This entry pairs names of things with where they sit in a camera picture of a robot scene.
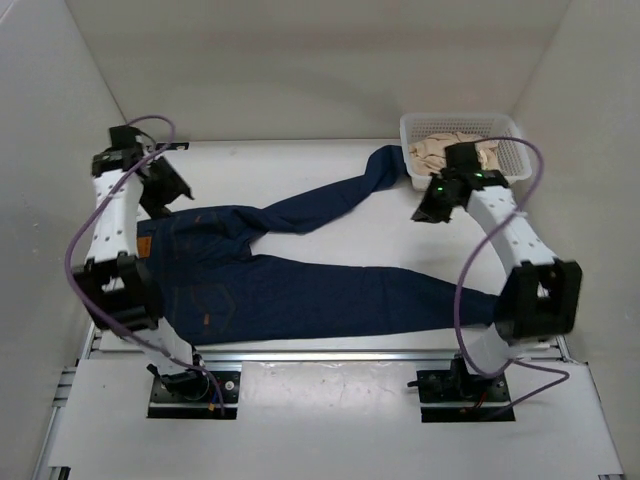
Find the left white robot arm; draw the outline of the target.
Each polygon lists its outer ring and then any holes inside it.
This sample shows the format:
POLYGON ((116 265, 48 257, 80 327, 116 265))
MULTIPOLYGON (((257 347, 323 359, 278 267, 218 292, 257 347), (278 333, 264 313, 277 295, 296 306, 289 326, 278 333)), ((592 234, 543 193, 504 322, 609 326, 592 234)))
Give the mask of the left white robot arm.
POLYGON ((98 329, 140 346, 168 392, 199 401, 212 390, 210 377, 197 350, 166 319, 160 286, 144 264, 150 243, 137 233, 139 212, 166 218, 168 204, 191 189, 164 156, 148 156, 146 133, 119 125, 109 136, 110 146, 91 164, 98 211, 91 245, 71 277, 98 329))

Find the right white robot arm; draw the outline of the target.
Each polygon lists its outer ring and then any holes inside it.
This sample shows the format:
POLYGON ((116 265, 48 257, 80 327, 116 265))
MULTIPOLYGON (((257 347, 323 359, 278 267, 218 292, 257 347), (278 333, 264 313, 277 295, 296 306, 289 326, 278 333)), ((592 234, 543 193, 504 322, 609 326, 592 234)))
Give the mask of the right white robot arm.
POLYGON ((582 269, 546 246, 524 212, 541 179, 536 175, 516 200, 500 171, 482 169, 476 142, 457 143, 446 147, 445 166, 432 175, 412 216, 416 222, 447 223, 453 211, 462 208, 485 233, 465 261, 454 292, 454 331, 466 365, 450 373, 449 387, 460 399, 476 397, 485 387, 485 378, 501 375, 533 344, 574 329, 582 269), (467 344, 461 331, 463 286, 487 245, 498 255, 506 282, 489 328, 467 344))

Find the dark blue denim trousers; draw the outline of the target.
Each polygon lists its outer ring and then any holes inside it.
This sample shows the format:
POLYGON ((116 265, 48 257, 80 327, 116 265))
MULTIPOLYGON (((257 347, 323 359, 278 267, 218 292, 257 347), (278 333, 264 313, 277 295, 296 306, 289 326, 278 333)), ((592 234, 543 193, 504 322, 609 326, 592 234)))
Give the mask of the dark blue denim trousers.
POLYGON ((212 206, 145 220, 141 257, 165 316, 196 345, 377 336, 489 325, 494 295, 396 267, 351 267, 257 255, 274 233, 306 234, 344 216, 406 172, 401 149, 373 152, 364 172, 265 208, 212 206))

